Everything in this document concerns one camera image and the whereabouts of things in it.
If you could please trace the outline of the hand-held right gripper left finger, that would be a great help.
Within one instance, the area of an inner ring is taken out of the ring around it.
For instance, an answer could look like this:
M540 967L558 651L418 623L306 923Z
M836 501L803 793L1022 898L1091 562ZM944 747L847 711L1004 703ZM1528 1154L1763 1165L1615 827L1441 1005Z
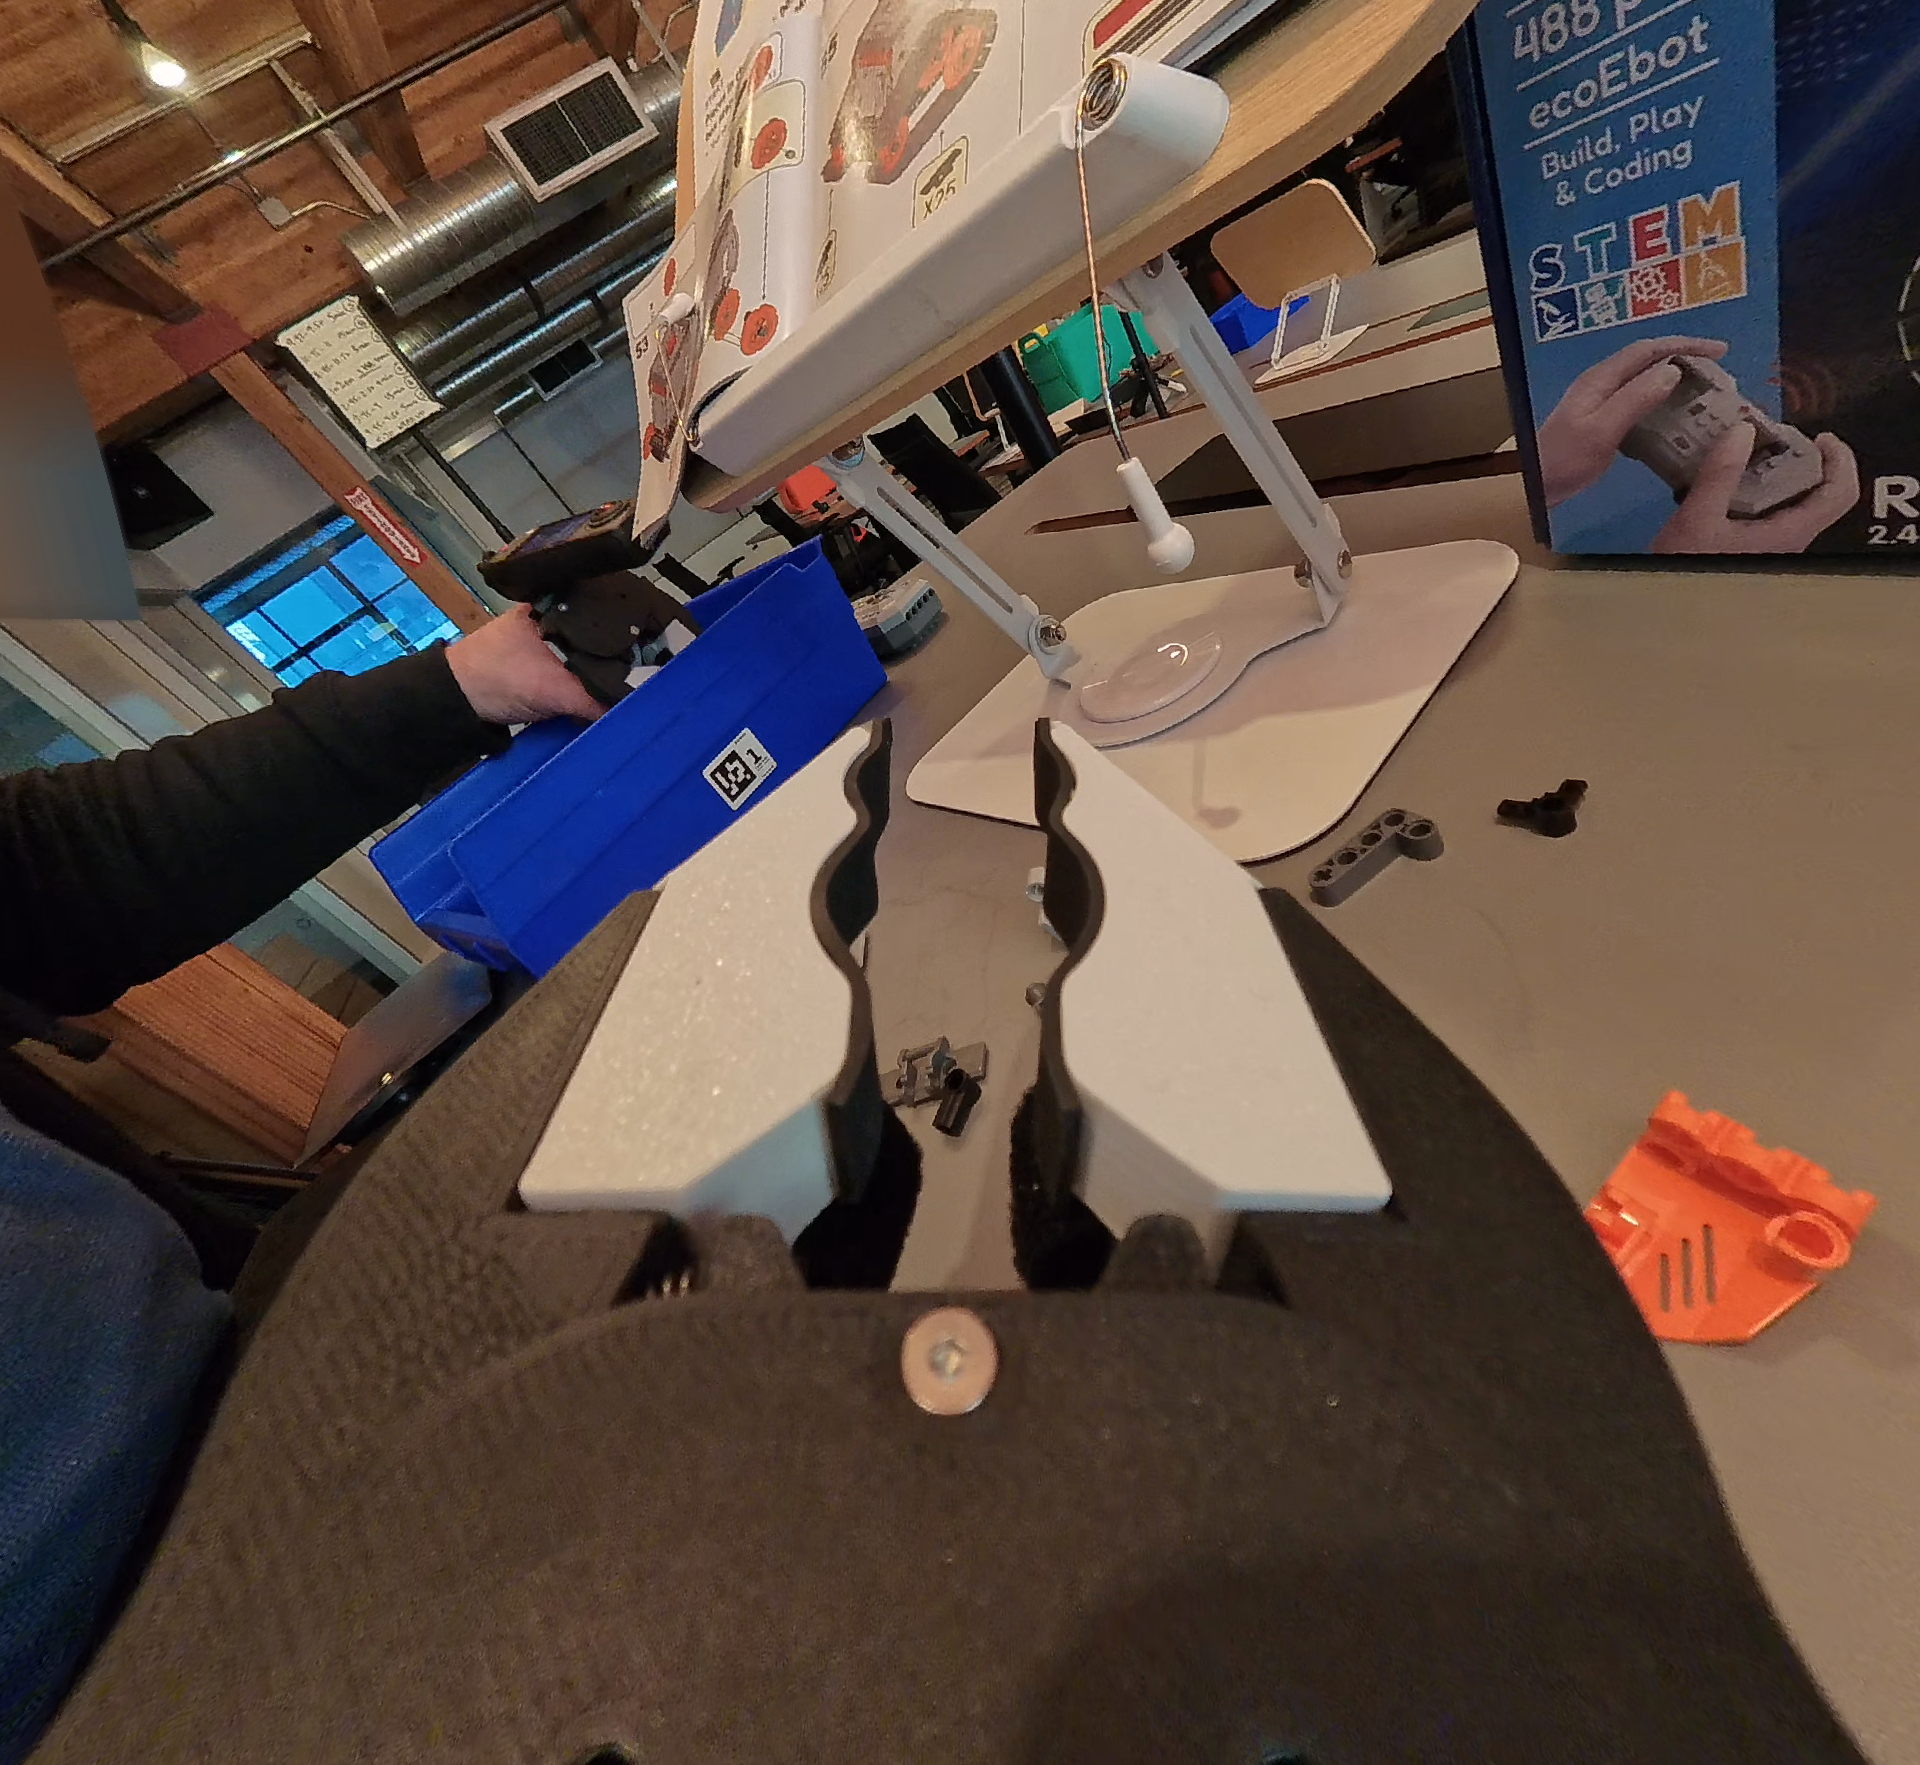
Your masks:
M796 1256L903 1251L924 1160L853 960L887 807L892 720L869 720L660 882L517 1181L527 1212L752 1214Z

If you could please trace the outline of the blue plastic storage bin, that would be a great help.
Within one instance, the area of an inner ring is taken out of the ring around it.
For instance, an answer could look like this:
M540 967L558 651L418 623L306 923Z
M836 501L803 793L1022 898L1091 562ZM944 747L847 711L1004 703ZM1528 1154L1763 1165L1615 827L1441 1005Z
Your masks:
M418 928L489 972L555 972L883 689L817 540L694 597L690 617L690 646L602 720L520 730L372 843Z

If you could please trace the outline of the person's left forearm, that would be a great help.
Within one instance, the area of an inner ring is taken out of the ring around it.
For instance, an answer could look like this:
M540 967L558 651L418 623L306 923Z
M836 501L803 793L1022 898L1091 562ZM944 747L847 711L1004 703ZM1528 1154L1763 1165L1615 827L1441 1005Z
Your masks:
M493 622L145 751L4 777L4 1010L107 1010L504 751L512 662L561 668L512 633Z

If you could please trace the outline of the person's left hand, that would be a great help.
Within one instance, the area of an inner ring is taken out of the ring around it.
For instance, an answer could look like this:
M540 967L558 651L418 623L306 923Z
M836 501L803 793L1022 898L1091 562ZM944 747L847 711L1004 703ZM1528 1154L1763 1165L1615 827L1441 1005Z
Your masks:
M488 725L520 730L555 719L606 719L606 706L541 638L527 602L517 602L483 630L447 642L447 668L470 700L470 711Z

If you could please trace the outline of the red strip sign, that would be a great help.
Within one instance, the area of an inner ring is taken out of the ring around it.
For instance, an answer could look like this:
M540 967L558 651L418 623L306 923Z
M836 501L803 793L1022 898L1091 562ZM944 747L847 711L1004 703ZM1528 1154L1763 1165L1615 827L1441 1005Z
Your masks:
M395 518L383 496L377 496L368 484L346 492L340 506L368 531L377 544L409 574L426 564L426 554L420 552L409 524Z

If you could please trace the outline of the grey brick block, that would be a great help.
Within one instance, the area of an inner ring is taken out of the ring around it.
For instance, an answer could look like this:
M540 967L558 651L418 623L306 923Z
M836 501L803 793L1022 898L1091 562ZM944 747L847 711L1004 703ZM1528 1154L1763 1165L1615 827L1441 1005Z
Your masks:
M944 630L944 597L924 578L877 589L851 615L879 662L912 659Z

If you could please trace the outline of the white book stand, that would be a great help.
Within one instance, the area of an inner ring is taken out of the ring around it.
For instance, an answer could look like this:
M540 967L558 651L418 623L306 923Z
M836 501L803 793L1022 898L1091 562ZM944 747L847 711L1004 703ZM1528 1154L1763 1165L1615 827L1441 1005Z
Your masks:
M683 451L746 480L775 472L793 444L824 451L836 419L857 435L874 425L857 398L994 311L1014 267L1066 258L1071 215L1105 322L1101 231L1174 192L1226 128L1220 81L1139 57L1101 59L973 179L955 218L894 243L739 375L690 375ZM905 793L936 810L1032 827L1032 725L1071 725L1233 861L1280 858L1350 817L1519 562L1496 540L1357 554L1174 259L1121 252L1111 292L1174 352L1299 562L1194 579L1196 540L1131 451L1111 384L1101 391L1118 488L1167 583L1107 594L1071 622L985 564L877 461L827 456L841 496L1022 651L1022 668L919 761Z
M1269 197L1211 238L1215 264L1257 306L1277 311L1269 372L1335 357L1341 287L1377 267L1377 247L1326 179Z

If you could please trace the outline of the white ceiling vent grille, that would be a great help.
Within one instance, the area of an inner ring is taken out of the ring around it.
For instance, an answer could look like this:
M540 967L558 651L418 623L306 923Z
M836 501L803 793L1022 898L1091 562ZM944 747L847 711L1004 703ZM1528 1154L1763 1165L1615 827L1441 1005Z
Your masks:
M660 139L618 59L600 59L483 128L530 200L551 200Z

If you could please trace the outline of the plywood table edge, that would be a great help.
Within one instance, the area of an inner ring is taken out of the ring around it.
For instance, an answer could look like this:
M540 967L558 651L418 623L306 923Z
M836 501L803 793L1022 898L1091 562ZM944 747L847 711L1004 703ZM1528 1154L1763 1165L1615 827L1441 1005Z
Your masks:
M390 989L283 932L258 952L228 941L135 985L91 1025L135 1079L294 1168L350 1025Z

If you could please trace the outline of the orange wedge plate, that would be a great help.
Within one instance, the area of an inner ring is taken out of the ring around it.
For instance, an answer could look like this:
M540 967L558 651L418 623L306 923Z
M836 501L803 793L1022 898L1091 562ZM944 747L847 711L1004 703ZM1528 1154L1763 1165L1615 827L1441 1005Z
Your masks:
M1660 1343L1747 1346L1836 1280L1881 1208L1667 1088L1587 1206Z

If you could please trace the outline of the green plastic bin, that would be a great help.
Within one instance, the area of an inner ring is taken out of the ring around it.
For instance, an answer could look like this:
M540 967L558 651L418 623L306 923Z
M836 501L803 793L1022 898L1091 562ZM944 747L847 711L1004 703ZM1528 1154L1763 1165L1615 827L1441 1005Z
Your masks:
M1101 341L1107 346L1107 379L1111 387L1121 384L1127 372L1134 372L1134 361L1157 361L1158 346L1147 336L1147 322L1139 311L1118 311L1115 306L1101 309L1101 330L1091 326L1091 306L1080 306L1066 321L1056 321L1046 330L1022 336L1018 339L1018 361L1030 375L1030 384L1045 398L1045 412L1058 412L1071 403L1095 403L1101 398L1101 375L1095 375L1095 352Z

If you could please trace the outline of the person's leg in blue jeans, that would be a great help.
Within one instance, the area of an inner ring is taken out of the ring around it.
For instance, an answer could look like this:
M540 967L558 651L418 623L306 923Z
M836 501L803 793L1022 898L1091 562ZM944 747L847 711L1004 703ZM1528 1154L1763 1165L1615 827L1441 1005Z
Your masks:
M4 1115L4 1762L92 1652L222 1336L175 1214Z

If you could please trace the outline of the wooden board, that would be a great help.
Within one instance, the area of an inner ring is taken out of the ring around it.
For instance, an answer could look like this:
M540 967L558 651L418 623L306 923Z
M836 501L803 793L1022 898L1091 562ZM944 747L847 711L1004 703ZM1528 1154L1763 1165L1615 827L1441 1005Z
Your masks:
M1095 267L1107 292L1199 228L1306 168L1337 139L1384 107L1435 59L1479 0L1306 0L1222 59L1220 139L1180 183L1138 192L1095 218ZM752 403L736 444L744 453L694 456L683 496L702 510L753 501L803 466L869 435L1032 322L1064 315L1087 295L1084 218L1074 157L1056 187L1022 187L1004 218L969 215L955 264L919 272L879 299L857 299L851 321L806 326L803 379L775 361L775 398L744 379Z

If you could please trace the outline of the white paper wall sheet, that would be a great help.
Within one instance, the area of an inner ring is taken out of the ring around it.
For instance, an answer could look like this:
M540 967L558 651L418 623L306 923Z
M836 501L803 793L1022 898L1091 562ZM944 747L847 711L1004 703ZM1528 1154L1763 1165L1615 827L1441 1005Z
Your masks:
M275 351L299 366L306 384L372 453L444 418L444 403L402 361L357 295L286 322Z

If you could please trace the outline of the small black wall monitor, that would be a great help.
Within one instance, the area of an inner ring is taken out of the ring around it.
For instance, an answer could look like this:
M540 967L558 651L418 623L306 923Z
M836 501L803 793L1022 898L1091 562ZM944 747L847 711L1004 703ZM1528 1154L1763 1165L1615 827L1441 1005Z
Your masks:
M212 519L212 506L149 444L113 444L102 461L129 554L151 554Z

